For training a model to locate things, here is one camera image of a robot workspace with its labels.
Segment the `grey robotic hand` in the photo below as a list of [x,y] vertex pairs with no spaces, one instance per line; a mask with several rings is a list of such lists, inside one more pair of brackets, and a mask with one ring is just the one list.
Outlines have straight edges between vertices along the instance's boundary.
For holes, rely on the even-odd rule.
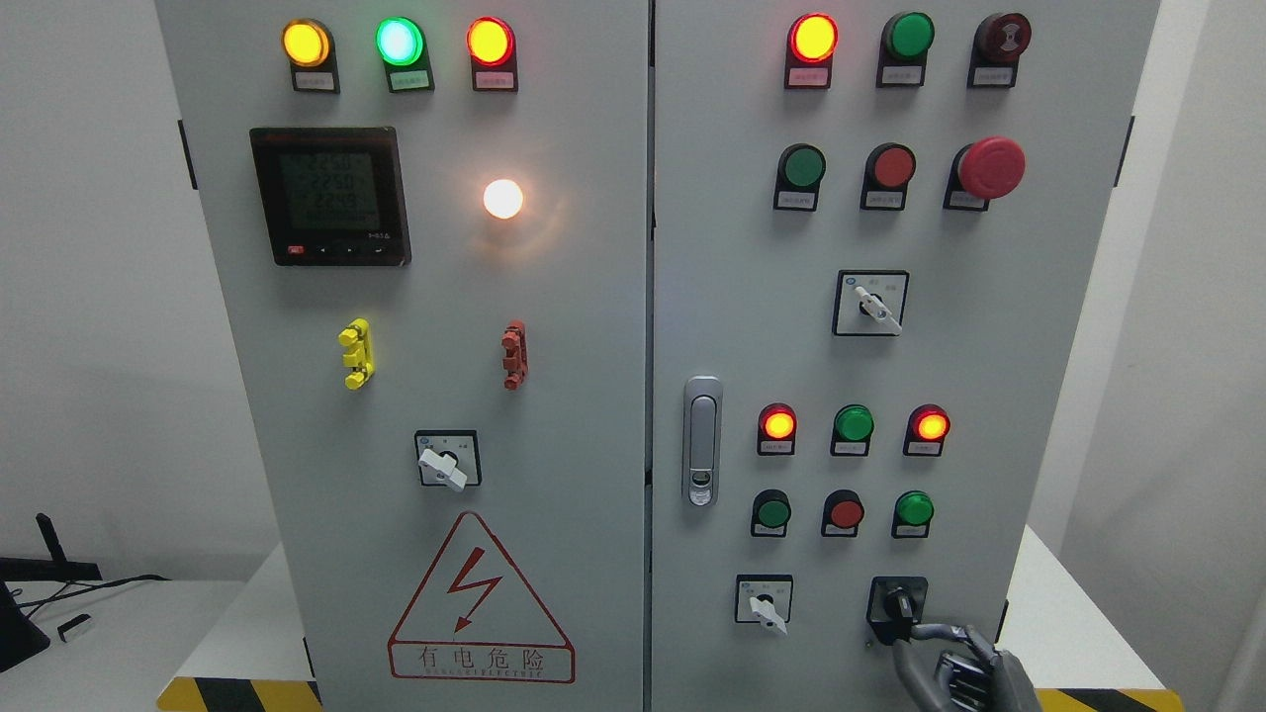
[[[942,639],[963,644],[972,658],[946,650],[936,670],[922,671],[912,640]],[[914,625],[893,644],[894,666],[906,694],[920,711],[1039,711],[1039,696],[1018,658],[996,649],[972,626]]]

